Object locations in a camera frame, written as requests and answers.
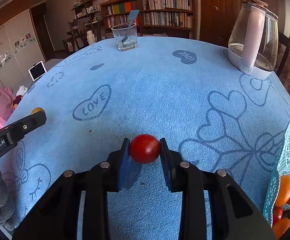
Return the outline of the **red cherry tomato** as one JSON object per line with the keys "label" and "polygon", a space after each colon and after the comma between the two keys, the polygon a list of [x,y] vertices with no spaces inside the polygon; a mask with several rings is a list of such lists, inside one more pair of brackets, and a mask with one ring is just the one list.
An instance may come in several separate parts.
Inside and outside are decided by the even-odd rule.
{"label": "red cherry tomato", "polygon": [[283,209],[280,206],[275,206],[273,209],[273,225],[275,225],[283,215]]}
{"label": "red cherry tomato", "polygon": [[129,154],[139,164],[150,164],[160,155],[160,142],[150,134],[140,134],[133,138]]}

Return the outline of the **small mandarin orange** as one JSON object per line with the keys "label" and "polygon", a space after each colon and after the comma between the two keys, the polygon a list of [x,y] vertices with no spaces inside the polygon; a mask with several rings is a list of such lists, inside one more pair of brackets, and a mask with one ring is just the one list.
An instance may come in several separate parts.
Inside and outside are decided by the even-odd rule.
{"label": "small mandarin orange", "polygon": [[277,223],[275,223],[272,227],[275,238],[280,239],[282,235],[287,231],[290,227],[290,219],[282,218]]}

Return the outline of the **tan round longan fruit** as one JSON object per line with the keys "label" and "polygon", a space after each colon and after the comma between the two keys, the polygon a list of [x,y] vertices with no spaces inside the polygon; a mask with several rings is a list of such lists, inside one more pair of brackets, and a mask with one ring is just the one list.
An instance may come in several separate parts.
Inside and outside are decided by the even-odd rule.
{"label": "tan round longan fruit", "polygon": [[38,112],[45,113],[44,109],[42,109],[42,108],[40,108],[40,107],[35,107],[35,108],[31,111],[31,114],[35,114],[35,113],[38,113]]}

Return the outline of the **white tablet on stand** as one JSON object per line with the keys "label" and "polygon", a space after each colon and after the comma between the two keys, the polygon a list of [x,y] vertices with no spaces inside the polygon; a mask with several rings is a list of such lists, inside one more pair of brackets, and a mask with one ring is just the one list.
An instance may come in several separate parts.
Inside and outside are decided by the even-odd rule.
{"label": "white tablet on stand", "polygon": [[43,61],[39,61],[38,63],[34,64],[30,69],[28,69],[30,77],[33,81],[38,80],[42,77],[46,72],[45,65]]}

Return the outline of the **light blue lattice basket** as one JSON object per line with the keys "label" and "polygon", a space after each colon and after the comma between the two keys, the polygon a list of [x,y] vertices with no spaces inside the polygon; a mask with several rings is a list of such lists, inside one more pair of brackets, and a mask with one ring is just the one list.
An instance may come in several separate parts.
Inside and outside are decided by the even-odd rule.
{"label": "light blue lattice basket", "polygon": [[290,175],[290,122],[284,133],[284,140],[279,147],[263,206],[262,214],[269,225],[273,224],[273,207],[279,192],[280,177],[286,174]]}

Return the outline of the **white thermos flask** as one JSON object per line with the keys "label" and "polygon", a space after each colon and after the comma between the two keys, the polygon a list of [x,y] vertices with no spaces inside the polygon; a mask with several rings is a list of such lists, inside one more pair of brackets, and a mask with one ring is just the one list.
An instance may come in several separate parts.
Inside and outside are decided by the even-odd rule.
{"label": "white thermos flask", "polygon": [[87,31],[86,38],[89,45],[92,45],[96,42],[95,35],[92,30]]}

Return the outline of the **dark wooden side shelf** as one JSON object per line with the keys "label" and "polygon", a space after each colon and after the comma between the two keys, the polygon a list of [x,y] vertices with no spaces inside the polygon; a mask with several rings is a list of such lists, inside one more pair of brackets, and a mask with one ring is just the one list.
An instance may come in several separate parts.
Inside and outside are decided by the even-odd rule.
{"label": "dark wooden side shelf", "polygon": [[71,9],[73,19],[68,22],[68,36],[63,44],[70,52],[76,52],[88,46],[87,32],[95,36],[95,42],[101,40],[101,10],[97,0],[81,0],[75,2]]}

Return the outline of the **blue love print tablecloth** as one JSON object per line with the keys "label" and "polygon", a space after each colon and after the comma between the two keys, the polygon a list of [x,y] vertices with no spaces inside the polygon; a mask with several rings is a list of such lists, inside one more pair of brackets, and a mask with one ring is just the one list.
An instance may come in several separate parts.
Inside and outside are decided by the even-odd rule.
{"label": "blue love print tablecloth", "polygon": [[[228,49],[172,37],[141,37],[125,52],[108,39],[70,55],[29,89],[8,125],[35,107],[46,123],[0,158],[16,228],[63,172],[89,171],[140,134],[165,139],[202,171],[224,170],[261,212],[290,122],[275,73],[253,78]],[[107,205],[110,239],[179,239],[182,193],[169,191],[160,155],[139,164],[129,154]]]}

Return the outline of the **clear drinking glass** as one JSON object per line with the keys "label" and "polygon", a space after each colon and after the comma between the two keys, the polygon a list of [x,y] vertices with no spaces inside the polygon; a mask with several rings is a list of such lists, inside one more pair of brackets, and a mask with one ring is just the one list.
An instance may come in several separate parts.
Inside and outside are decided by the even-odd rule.
{"label": "clear drinking glass", "polygon": [[120,51],[127,51],[138,46],[136,23],[115,25],[111,30]]}

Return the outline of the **spoon in glass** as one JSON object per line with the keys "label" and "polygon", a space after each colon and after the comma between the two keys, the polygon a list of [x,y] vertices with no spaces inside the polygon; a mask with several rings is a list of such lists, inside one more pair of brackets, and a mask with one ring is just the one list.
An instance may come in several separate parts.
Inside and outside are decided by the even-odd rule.
{"label": "spoon in glass", "polygon": [[129,13],[129,23],[128,23],[127,29],[125,31],[124,38],[121,40],[121,43],[122,44],[124,44],[127,41],[127,38],[128,38],[128,29],[131,27],[131,25],[133,24],[133,21],[136,19],[136,17],[138,16],[138,14],[139,14],[139,10],[138,9],[131,10],[130,11],[130,13]]}

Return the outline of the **dark wooden chair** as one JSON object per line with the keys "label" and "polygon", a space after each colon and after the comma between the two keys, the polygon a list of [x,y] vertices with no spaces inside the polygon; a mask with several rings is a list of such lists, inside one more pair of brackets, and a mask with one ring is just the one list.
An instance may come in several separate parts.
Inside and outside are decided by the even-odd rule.
{"label": "dark wooden chair", "polygon": [[290,52],[290,36],[285,36],[282,32],[279,32],[279,43],[285,47],[285,51],[283,53],[281,62],[279,64],[278,70],[276,71],[276,75],[280,77],[282,71],[284,70],[284,66],[289,56]]}

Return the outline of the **wooden bookshelf with books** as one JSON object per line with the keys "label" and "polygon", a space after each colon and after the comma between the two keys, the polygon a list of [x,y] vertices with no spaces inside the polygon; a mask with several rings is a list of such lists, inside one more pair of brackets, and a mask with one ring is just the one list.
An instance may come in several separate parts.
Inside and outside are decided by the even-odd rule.
{"label": "wooden bookshelf with books", "polygon": [[106,31],[128,24],[131,11],[138,10],[140,36],[198,38],[198,0],[104,0],[100,10]]}

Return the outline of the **brown wooden door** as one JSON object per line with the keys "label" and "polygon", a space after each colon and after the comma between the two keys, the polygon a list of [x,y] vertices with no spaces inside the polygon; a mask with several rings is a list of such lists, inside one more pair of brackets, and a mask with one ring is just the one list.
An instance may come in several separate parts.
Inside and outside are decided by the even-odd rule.
{"label": "brown wooden door", "polygon": [[227,47],[243,1],[200,0],[200,40]]}

